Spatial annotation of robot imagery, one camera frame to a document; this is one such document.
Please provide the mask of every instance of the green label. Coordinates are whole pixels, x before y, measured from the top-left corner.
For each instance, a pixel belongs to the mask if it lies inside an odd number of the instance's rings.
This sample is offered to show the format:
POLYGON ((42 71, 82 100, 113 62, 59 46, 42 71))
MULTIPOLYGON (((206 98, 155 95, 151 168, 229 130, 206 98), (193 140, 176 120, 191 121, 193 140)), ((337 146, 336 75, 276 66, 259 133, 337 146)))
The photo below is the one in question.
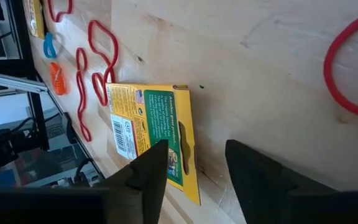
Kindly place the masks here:
POLYGON ((150 143, 168 139, 168 178, 183 185, 175 97, 171 91, 145 90, 145 108, 150 143))

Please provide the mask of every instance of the metal bracket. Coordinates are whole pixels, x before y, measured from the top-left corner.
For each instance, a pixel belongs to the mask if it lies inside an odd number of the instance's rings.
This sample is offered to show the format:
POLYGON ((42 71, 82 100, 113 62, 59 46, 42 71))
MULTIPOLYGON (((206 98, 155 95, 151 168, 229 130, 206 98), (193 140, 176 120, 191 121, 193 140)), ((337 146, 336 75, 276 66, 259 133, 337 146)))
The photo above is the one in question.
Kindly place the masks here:
POLYGON ((42 82, 26 80, 3 74, 0 74, 0 86, 15 88, 17 90, 28 91, 31 93, 48 93, 47 86, 42 82))

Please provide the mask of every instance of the orange plastic piece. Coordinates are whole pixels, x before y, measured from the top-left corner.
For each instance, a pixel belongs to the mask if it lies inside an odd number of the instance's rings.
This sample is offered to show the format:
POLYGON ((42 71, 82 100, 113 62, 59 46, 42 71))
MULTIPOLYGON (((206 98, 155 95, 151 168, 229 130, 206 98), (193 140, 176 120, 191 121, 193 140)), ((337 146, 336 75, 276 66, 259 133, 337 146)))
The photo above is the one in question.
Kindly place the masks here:
POLYGON ((63 77, 62 68, 58 63, 50 62, 50 81, 52 82, 53 89, 57 95, 66 94, 65 79, 63 77))

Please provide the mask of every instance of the yellow package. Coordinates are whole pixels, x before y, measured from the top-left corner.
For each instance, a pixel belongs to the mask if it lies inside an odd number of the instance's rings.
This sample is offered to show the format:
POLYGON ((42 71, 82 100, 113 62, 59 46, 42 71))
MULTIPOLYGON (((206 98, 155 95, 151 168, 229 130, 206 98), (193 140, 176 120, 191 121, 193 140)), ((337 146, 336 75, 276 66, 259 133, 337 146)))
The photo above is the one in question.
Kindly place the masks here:
POLYGON ((44 21, 42 19, 42 5, 39 0, 23 0, 24 14, 27 27, 31 35, 41 39, 45 38, 44 21))
POLYGON ((168 183, 200 205, 190 91, 186 86, 107 83, 117 152, 135 159, 168 139, 168 183))

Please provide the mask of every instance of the wooden surface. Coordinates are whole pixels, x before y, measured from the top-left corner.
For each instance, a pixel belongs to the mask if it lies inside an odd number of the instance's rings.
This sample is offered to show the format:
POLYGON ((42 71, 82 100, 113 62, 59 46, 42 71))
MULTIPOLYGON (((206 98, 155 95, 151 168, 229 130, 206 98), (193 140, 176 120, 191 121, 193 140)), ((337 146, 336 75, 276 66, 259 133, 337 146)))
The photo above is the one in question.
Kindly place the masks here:
MULTIPOLYGON (((66 5, 54 1, 56 11, 66 5)), ((358 189, 358 117, 332 100, 322 74, 333 38, 358 17, 358 1, 74 0, 74 7, 60 23, 46 18, 70 90, 55 97, 80 133, 74 55, 84 47, 85 123, 93 135, 85 145, 105 175, 128 161, 116 152, 109 109, 92 88, 91 74, 106 64, 90 51, 89 20, 100 20, 119 40, 119 82, 190 87, 202 206, 168 185, 162 223, 245 222, 224 158, 231 138, 323 184, 358 189)), ((95 40, 111 55, 106 35, 97 32, 95 40)), ((43 41, 31 41, 35 66, 50 86, 43 41)), ((358 34, 334 70, 340 89, 358 102, 358 34)))

